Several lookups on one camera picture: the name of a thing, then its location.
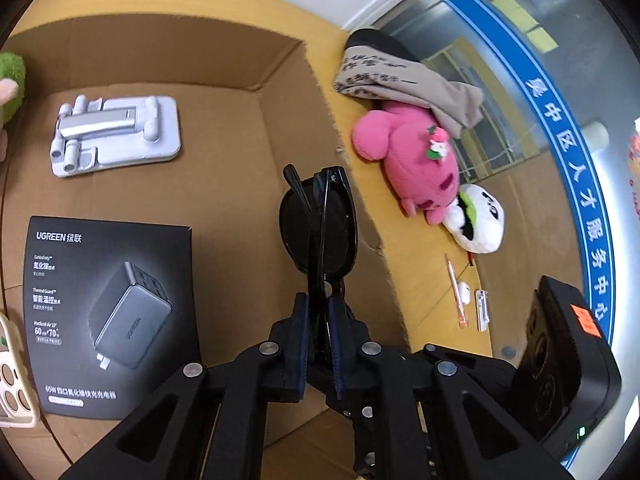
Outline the black charger box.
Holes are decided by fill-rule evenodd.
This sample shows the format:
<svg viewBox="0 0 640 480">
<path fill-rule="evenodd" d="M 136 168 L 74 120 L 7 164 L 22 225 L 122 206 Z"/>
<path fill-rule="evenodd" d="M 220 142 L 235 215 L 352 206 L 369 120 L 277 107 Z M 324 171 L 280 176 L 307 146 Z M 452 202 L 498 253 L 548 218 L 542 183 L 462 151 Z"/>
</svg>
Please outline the black charger box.
<svg viewBox="0 0 640 480">
<path fill-rule="evenodd" d="M 27 353 L 43 411 L 121 420 L 201 361 L 187 226 L 33 216 Z"/>
</svg>

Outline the clear white phone case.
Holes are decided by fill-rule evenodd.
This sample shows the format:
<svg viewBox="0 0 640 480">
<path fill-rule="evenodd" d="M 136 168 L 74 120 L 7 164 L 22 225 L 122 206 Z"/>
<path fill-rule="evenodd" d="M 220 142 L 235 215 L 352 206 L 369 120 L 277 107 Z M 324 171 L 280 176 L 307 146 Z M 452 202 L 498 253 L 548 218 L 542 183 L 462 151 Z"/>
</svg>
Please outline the clear white phone case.
<svg viewBox="0 0 640 480">
<path fill-rule="evenodd" d="M 32 429 L 40 421 L 38 396 L 23 360 L 24 346 L 13 322 L 1 315 L 1 427 Z"/>
</svg>

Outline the black sunglasses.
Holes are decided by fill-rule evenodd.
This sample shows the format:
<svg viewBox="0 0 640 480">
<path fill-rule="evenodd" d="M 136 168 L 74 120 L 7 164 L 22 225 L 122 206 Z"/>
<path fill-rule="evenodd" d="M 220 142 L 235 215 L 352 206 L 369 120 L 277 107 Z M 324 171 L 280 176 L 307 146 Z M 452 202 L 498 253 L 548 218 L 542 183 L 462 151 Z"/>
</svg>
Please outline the black sunglasses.
<svg viewBox="0 0 640 480">
<path fill-rule="evenodd" d="M 340 400 L 355 359 L 345 278 L 358 252 L 356 208 L 346 170 L 321 169 L 303 180 L 294 165 L 283 169 L 288 192 L 279 210 L 283 245 L 307 277 L 307 373 L 311 385 Z"/>
</svg>

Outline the white folding phone stand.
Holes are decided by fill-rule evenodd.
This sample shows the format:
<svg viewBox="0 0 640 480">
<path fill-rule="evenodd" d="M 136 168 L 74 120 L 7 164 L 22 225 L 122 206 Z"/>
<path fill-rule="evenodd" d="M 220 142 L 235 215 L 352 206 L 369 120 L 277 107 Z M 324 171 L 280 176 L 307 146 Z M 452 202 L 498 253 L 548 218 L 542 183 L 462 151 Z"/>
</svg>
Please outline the white folding phone stand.
<svg viewBox="0 0 640 480">
<path fill-rule="evenodd" d="M 174 159 L 181 148 L 177 102 L 171 96 L 90 101 L 80 94 L 58 110 L 51 169 L 68 178 Z"/>
</svg>

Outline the pink pen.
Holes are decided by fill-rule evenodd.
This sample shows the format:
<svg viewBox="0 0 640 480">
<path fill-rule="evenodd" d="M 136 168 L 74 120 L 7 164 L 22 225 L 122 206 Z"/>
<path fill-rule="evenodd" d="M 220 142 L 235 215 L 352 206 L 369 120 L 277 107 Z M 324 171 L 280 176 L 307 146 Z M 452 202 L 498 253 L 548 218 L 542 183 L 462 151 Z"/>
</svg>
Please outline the pink pen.
<svg viewBox="0 0 640 480">
<path fill-rule="evenodd" d="M 462 299 L 460 296 L 460 290 L 458 286 L 456 272 L 454 272 L 454 266 L 452 265 L 448 257 L 445 257 L 445 262 L 446 262 L 447 272 L 449 276 L 449 281 L 451 284 L 452 293 L 454 294 L 454 304 L 456 305 L 456 310 L 457 310 L 458 326 L 460 328 L 467 328 L 469 326 L 469 321 L 464 310 L 464 303 L 462 302 Z"/>
</svg>

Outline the small white clip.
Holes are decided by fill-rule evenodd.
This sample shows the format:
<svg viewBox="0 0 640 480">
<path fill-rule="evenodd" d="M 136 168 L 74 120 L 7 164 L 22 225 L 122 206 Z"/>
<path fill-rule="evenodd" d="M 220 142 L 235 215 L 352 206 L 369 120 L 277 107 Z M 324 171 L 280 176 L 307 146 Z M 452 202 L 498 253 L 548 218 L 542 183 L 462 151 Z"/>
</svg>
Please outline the small white clip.
<svg viewBox="0 0 640 480">
<path fill-rule="evenodd" d="M 484 333 L 488 330 L 490 323 L 487 292 L 484 289 L 479 289 L 475 292 L 475 304 L 476 304 L 476 319 L 477 329 Z"/>
</svg>

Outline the small white earbud case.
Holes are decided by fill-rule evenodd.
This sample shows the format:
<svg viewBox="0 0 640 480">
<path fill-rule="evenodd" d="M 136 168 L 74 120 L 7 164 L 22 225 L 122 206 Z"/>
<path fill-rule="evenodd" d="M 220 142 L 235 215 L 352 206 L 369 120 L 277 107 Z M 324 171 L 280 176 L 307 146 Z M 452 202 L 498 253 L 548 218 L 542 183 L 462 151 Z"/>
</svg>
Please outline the small white earbud case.
<svg viewBox="0 0 640 480">
<path fill-rule="evenodd" d="M 457 286 L 460 302 L 466 306 L 471 302 L 471 287 L 465 282 L 459 282 Z"/>
</svg>

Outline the white panda plush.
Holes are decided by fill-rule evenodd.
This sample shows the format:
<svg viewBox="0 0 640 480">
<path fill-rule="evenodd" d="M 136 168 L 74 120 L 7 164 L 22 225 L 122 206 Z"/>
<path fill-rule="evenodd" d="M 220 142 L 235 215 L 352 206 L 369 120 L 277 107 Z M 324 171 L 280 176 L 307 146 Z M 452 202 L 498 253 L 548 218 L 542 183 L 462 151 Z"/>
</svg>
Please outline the white panda plush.
<svg viewBox="0 0 640 480">
<path fill-rule="evenodd" d="M 502 243 L 506 214 L 499 201 L 476 184 L 462 184 L 446 209 L 442 224 L 466 252 L 496 252 Z"/>
</svg>

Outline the brown cardboard box tray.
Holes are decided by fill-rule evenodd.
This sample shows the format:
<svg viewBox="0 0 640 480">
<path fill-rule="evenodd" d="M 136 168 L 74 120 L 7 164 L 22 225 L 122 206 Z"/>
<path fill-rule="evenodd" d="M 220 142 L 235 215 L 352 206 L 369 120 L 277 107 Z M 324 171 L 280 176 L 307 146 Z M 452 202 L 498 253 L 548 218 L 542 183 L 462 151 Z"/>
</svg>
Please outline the brown cardboard box tray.
<svg viewBox="0 0 640 480">
<path fill-rule="evenodd" d="M 304 280 L 278 229 L 283 167 L 341 164 L 360 104 L 332 87 L 346 40 L 320 18 L 250 26 L 169 14 L 22 23 L 6 42 L 27 67 L 26 99 L 2 169 L 1 307 L 21 321 L 29 219 L 75 217 L 190 226 L 195 313 L 207 364 L 232 360 L 288 315 Z M 169 94 L 182 148 L 170 162 L 60 179 L 49 145 L 62 103 L 84 94 Z"/>
</svg>

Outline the pink plush toy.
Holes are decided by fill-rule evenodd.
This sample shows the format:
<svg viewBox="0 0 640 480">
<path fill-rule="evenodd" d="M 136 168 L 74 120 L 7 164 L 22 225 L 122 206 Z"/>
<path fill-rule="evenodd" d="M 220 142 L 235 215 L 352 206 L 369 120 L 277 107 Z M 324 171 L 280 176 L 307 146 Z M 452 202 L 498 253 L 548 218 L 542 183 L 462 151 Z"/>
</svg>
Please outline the pink plush toy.
<svg viewBox="0 0 640 480">
<path fill-rule="evenodd" d="M 459 168 L 449 133 L 425 108 L 385 101 L 352 128 L 358 156 L 380 162 L 406 216 L 420 211 L 431 226 L 456 198 Z"/>
</svg>

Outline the grey printed cloth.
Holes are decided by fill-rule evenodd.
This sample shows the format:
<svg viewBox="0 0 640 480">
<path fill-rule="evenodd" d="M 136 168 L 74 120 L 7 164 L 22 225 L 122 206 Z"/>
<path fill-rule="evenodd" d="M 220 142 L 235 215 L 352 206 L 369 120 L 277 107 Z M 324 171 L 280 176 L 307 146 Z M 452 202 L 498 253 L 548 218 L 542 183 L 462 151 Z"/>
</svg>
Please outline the grey printed cloth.
<svg viewBox="0 0 640 480">
<path fill-rule="evenodd" d="M 345 49 L 333 87 L 352 98 L 394 101 L 430 110 L 439 125 L 456 139 L 483 119 L 482 89 L 449 81 L 419 61 L 370 44 L 353 44 Z"/>
</svg>

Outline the yellow sticky notes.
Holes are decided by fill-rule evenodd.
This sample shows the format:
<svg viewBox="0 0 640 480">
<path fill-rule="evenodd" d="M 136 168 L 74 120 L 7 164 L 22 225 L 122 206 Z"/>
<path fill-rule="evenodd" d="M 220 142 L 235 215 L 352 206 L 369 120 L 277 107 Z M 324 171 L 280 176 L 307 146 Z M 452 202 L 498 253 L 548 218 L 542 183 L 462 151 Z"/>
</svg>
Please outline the yellow sticky notes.
<svg viewBox="0 0 640 480">
<path fill-rule="evenodd" d="M 526 11 L 516 0 L 489 0 L 491 5 L 500 11 L 528 41 L 542 54 L 549 53 L 559 47 L 552 36 Z"/>
</svg>

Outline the black cap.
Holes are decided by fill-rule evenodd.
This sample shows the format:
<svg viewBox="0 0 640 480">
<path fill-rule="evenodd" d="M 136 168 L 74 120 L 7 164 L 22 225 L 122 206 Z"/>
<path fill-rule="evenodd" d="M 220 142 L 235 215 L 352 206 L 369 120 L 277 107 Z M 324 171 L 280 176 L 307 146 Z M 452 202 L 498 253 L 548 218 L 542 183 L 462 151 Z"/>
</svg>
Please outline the black cap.
<svg viewBox="0 0 640 480">
<path fill-rule="evenodd" d="M 360 28 L 352 32 L 346 41 L 344 50 L 351 47 L 368 47 L 378 52 L 393 55 L 395 58 L 419 62 L 419 59 L 400 41 L 375 28 Z"/>
</svg>

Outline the pig plush teal outfit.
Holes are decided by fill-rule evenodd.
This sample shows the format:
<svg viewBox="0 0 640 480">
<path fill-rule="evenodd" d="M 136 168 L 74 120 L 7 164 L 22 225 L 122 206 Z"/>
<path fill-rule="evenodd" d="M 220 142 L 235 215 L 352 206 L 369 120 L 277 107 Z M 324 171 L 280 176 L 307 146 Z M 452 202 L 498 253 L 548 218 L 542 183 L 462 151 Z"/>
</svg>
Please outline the pig plush teal outfit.
<svg viewBox="0 0 640 480">
<path fill-rule="evenodd" d="M 26 66 L 23 59 L 11 52 L 0 54 L 0 162 L 6 159 L 9 136 L 4 126 L 15 115 L 25 95 Z"/>
</svg>

